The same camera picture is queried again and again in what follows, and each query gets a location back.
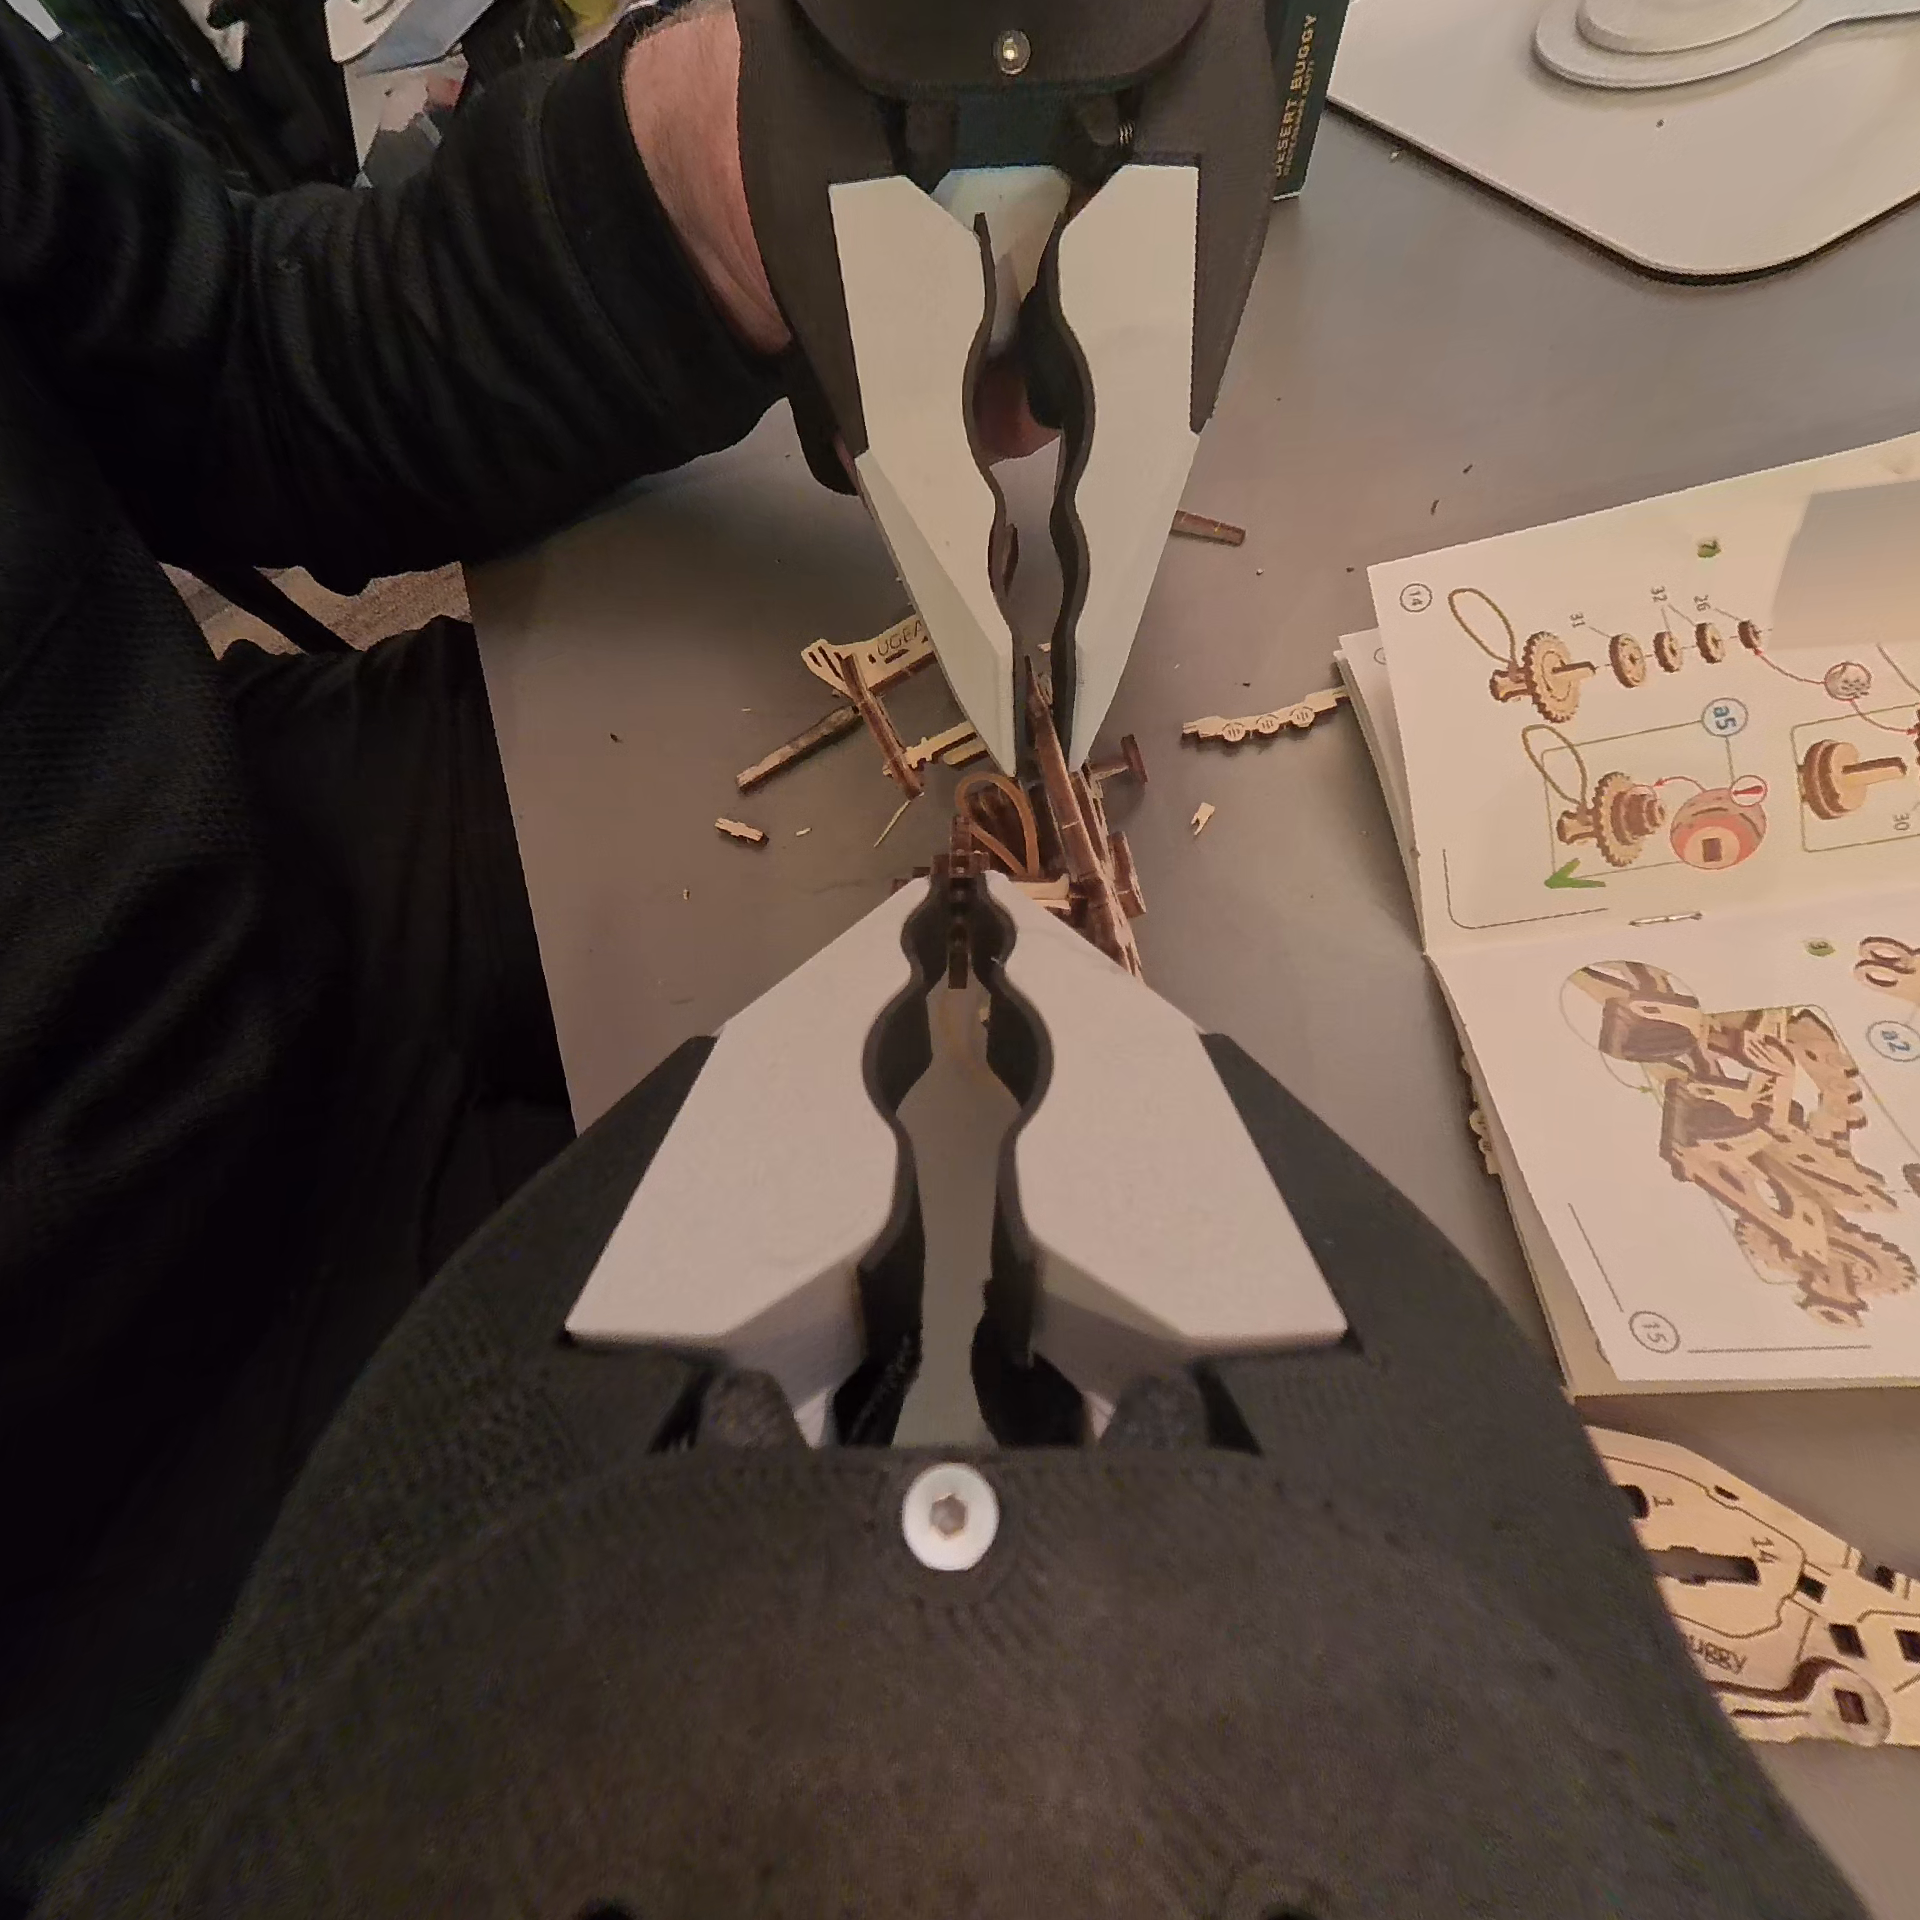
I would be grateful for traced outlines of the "toothed wooden strip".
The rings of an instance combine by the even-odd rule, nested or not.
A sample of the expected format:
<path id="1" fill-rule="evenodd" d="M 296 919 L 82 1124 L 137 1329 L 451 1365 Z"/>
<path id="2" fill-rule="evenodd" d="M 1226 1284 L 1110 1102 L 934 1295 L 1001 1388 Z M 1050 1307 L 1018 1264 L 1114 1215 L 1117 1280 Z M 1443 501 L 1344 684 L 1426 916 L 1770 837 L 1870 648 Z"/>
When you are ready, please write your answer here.
<path id="1" fill-rule="evenodd" d="M 1238 744 L 1270 741 L 1282 733 L 1309 731 L 1347 701 L 1348 693 L 1344 688 L 1318 688 L 1291 704 L 1278 704 L 1252 712 L 1210 712 L 1185 721 L 1181 741 L 1236 749 Z"/>

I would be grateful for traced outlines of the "white base board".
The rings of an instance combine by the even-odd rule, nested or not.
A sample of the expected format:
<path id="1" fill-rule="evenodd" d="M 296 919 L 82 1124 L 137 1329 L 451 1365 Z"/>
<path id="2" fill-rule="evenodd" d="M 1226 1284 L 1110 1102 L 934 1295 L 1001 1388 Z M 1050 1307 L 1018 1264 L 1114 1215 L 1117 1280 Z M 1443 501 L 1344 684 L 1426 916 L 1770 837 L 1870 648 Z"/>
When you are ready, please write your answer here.
<path id="1" fill-rule="evenodd" d="M 1788 267 L 1915 201 L 1915 16 L 1688 86 L 1596 88 L 1532 48 L 1545 5 L 1352 5 L 1330 100 L 1646 269 Z"/>

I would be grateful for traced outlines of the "person's left hand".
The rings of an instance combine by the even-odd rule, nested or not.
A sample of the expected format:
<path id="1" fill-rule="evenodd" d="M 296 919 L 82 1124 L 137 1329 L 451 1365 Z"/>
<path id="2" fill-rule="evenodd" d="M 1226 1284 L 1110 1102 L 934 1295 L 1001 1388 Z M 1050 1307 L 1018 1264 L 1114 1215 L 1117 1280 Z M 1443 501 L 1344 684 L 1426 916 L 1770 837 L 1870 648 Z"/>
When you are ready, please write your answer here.
<path id="1" fill-rule="evenodd" d="M 738 341 L 790 345 L 755 237 L 738 151 L 732 5 L 693 5 L 636 36 L 619 84 L 641 164 L 682 251 Z"/>

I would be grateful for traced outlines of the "wooden gear axle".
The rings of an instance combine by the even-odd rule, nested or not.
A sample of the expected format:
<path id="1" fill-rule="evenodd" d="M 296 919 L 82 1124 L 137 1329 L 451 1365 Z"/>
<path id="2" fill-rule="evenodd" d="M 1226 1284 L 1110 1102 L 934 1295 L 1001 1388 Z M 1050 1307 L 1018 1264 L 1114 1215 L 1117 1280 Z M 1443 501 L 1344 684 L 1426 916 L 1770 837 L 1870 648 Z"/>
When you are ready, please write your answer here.
<path id="1" fill-rule="evenodd" d="M 948 848 L 926 868 L 926 903 L 912 919 L 915 953 L 929 988 L 965 989 L 972 972 L 976 915 L 993 873 L 973 846 Z"/>

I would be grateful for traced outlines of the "long wooden bar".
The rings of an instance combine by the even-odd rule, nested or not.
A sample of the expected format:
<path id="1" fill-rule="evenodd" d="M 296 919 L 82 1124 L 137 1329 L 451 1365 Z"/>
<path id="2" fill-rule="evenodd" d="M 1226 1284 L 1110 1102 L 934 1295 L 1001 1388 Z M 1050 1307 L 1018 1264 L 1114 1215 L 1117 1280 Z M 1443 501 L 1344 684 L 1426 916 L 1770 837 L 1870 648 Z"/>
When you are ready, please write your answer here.
<path id="1" fill-rule="evenodd" d="M 736 791 L 740 795 L 752 792 L 772 777 L 780 777 L 781 773 L 790 769 L 804 758 L 828 749 L 832 742 L 861 728 L 864 721 L 859 710 L 850 704 L 836 704 L 818 721 L 790 736 L 788 741 L 756 758 L 752 765 L 744 767 L 736 775 Z"/>

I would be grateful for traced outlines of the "dark green product box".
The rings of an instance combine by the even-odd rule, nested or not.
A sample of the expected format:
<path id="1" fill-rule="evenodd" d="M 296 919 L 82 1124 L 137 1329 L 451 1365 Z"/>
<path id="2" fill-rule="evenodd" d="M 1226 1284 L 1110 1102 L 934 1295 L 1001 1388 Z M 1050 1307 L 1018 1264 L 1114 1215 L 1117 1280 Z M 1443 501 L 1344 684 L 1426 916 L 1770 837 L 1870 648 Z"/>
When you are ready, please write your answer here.
<path id="1" fill-rule="evenodd" d="M 1280 94 L 1274 201 L 1302 193 L 1312 144 L 1328 102 L 1328 84 L 1352 5 L 1266 1 L 1264 24 Z"/>

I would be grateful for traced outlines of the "tan rubber band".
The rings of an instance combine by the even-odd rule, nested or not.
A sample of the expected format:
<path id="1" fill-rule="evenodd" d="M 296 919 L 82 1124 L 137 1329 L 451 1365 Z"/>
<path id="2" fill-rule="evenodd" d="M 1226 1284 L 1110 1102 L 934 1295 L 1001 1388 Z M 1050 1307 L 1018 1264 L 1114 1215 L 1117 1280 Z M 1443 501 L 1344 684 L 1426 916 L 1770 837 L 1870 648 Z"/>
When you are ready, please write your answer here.
<path id="1" fill-rule="evenodd" d="M 1018 881 L 1044 881 L 1036 809 L 1008 775 L 969 775 L 953 791 L 953 822 L 966 848 Z"/>

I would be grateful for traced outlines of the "instruction booklet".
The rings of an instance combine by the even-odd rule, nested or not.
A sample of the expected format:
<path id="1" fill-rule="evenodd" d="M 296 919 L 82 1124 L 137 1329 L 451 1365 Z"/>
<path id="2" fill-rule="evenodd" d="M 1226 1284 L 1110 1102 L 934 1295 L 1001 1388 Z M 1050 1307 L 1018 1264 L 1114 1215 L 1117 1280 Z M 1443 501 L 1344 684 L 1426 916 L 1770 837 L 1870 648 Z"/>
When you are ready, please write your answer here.
<path id="1" fill-rule="evenodd" d="M 1915 1384 L 1917 437 L 1372 567 L 1334 655 L 1572 1395 Z"/>

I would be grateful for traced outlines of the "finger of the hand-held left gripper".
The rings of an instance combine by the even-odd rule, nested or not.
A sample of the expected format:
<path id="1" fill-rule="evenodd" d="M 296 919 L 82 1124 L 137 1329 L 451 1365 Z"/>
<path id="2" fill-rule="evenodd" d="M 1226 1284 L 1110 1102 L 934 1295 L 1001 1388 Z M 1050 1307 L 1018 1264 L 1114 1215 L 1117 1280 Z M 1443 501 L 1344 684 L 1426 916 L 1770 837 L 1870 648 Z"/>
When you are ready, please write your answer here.
<path id="1" fill-rule="evenodd" d="M 1196 164 L 1126 161 L 1043 259 L 1066 359 L 1052 691 L 1069 751 L 1093 749 L 1114 705 L 1193 467 L 1196 225 Z"/>
<path id="2" fill-rule="evenodd" d="M 1038 272 L 1033 175 L 836 183 L 832 236 L 866 446 L 856 479 L 955 701 L 1018 767 L 1018 529 L 976 447 L 973 383 Z"/>

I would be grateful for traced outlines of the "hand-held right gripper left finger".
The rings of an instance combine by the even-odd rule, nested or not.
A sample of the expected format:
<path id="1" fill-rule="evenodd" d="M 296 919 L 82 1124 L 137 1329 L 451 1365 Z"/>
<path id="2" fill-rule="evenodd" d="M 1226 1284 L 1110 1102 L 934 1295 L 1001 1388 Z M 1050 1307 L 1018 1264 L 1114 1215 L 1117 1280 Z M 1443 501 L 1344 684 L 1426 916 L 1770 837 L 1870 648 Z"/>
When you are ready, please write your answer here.
<path id="1" fill-rule="evenodd" d="M 715 1036 L 566 1332 L 772 1376 L 888 1444 L 922 1366 L 926 1237 L 901 1103 L 930 1062 L 952 909 L 915 880 Z"/>

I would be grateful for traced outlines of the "wooden roll cage frame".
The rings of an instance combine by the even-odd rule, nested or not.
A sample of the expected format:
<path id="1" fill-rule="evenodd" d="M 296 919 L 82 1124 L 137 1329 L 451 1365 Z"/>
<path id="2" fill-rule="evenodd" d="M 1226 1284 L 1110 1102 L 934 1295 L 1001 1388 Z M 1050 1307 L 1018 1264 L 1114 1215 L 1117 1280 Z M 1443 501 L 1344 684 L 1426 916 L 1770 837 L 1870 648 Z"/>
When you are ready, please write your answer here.
<path id="1" fill-rule="evenodd" d="M 818 637 L 802 648 L 801 659 L 818 681 L 850 699 L 856 717 L 870 731 L 888 775 L 905 797 L 912 799 L 923 791 L 922 767 L 929 764 L 965 765 L 988 751 L 966 720 L 912 744 L 901 741 L 883 693 L 937 661 L 926 621 L 918 615 L 907 615 L 869 640 L 832 641 Z"/>

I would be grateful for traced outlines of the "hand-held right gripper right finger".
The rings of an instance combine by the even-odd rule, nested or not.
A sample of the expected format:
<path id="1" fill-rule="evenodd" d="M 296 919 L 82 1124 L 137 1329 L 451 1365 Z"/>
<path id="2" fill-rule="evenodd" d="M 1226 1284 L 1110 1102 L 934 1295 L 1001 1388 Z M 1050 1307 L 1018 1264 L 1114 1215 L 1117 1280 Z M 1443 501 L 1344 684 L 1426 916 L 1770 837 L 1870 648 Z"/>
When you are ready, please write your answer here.
<path id="1" fill-rule="evenodd" d="M 1197 1025 L 1008 880 L 973 963 L 990 1068 L 1018 1103 L 998 1150 L 988 1321 L 1116 1403 L 1131 1380 L 1348 1327 Z"/>

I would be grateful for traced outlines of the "person's left forearm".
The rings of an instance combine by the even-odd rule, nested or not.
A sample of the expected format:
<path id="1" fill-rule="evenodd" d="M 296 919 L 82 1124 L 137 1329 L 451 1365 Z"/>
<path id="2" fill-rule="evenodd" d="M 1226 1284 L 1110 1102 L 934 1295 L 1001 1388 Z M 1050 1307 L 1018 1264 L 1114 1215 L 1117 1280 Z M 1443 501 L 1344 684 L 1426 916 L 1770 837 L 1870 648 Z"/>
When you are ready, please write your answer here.
<path id="1" fill-rule="evenodd" d="M 4 615 L 134 529 L 331 588 L 541 539 L 740 440 L 778 359 L 707 294 L 621 102 L 531 63 L 385 187 L 240 193 L 4 20 Z"/>

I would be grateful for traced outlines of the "wooden model chassis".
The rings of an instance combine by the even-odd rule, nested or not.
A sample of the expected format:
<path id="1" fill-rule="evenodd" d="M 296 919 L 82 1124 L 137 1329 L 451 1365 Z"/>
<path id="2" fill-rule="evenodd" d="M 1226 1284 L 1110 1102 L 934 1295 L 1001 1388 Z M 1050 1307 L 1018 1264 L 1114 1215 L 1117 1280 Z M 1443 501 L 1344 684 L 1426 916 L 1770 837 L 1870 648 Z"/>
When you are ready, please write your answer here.
<path id="1" fill-rule="evenodd" d="M 1144 975 L 1133 921 L 1145 911 L 1133 852 L 1124 833 L 1108 822 L 1105 787 L 1110 780 L 1145 783 L 1145 758 L 1136 736 L 1121 737 L 1117 753 L 1093 758 L 1074 769 L 1059 737 L 1050 681 L 1033 662 L 1024 665 L 1026 749 L 1018 780 L 1028 795 L 1044 859 L 1044 881 L 1008 877 L 1036 904 L 1081 932 L 1123 972 Z M 952 848 L 965 848 L 952 815 Z"/>

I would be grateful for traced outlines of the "large curved plywood sheet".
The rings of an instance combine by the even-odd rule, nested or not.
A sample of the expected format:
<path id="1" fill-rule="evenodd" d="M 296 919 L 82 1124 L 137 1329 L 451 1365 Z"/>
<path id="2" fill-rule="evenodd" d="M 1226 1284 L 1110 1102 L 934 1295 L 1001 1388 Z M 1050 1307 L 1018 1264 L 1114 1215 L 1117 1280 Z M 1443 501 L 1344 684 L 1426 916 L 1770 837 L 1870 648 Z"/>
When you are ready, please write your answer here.
<path id="1" fill-rule="evenodd" d="M 1665 1605 L 1745 1739 L 1917 1747 L 1917 1582 L 1705 1455 L 1588 1428 Z"/>

